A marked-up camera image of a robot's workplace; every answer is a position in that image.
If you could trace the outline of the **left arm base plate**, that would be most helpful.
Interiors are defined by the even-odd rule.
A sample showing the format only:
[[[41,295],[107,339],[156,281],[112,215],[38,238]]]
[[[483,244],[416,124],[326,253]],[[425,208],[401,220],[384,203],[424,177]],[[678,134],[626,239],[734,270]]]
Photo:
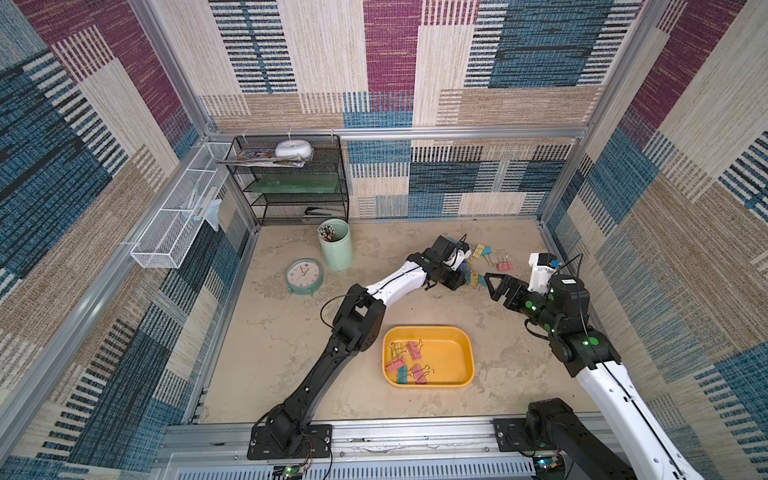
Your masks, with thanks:
[[[252,461],[327,459],[331,456],[332,437],[331,424],[310,423],[302,431],[291,432],[288,440],[281,442],[265,424],[260,424],[252,428],[246,456]]]

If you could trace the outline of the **yellow storage tray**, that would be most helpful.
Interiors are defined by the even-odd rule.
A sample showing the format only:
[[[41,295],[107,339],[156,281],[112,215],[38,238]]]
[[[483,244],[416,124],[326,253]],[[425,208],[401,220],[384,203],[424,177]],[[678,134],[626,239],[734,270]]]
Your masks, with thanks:
[[[388,344],[390,342],[423,342],[422,359],[414,361],[405,353],[402,357],[409,369],[406,385],[397,383],[397,372],[387,372],[385,366],[391,360]],[[427,383],[416,384],[410,375],[414,364],[429,365],[434,372],[427,376]],[[475,364],[469,336],[458,327],[439,325],[408,325],[390,329],[384,336],[382,345],[382,373],[387,382],[398,388],[448,388],[458,389],[468,386],[475,376]]]

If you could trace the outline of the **teal binder clip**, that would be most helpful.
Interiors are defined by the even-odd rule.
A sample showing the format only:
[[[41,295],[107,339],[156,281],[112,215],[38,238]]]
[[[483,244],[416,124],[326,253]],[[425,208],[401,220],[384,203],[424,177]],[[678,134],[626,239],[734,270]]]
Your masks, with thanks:
[[[400,385],[406,385],[409,378],[409,369],[407,366],[400,367],[397,370],[397,383]]]

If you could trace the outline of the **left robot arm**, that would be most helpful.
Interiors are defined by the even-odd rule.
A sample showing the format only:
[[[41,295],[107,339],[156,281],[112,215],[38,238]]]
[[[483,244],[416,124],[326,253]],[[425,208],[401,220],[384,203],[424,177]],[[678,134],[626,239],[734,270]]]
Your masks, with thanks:
[[[398,270],[377,283],[351,286],[330,323],[323,353],[296,390],[256,422],[251,446],[258,446],[257,432],[262,428],[271,448],[296,454],[305,440],[304,430],[330,385],[354,356],[377,339],[386,308],[423,287],[442,284],[457,289],[464,284],[459,267],[470,255],[464,242],[449,243],[442,251],[431,247],[409,255]]]

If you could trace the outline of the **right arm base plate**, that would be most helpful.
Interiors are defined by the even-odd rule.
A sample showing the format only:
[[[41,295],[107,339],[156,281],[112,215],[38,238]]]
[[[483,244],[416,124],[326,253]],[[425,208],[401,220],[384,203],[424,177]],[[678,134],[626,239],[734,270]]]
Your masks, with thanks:
[[[544,427],[536,431],[525,418],[494,418],[495,439],[501,452],[555,450],[583,440],[589,431],[582,425],[556,426],[551,435]]]

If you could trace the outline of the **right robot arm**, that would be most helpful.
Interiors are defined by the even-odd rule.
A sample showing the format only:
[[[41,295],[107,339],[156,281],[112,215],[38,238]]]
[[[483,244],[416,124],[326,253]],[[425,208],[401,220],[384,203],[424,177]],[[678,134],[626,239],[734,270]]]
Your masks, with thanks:
[[[548,267],[540,273],[540,280],[529,283],[502,273],[484,278],[492,300],[546,331],[553,354],[588,393],[626,456],[620,458],[590,433],[559,398],[529,404],[524,425],[514,432],[522,441],[519,448],[563,450],[592,479],[699,478],[640,397],[613,345],[587,325],[589,293],[583,282]]]

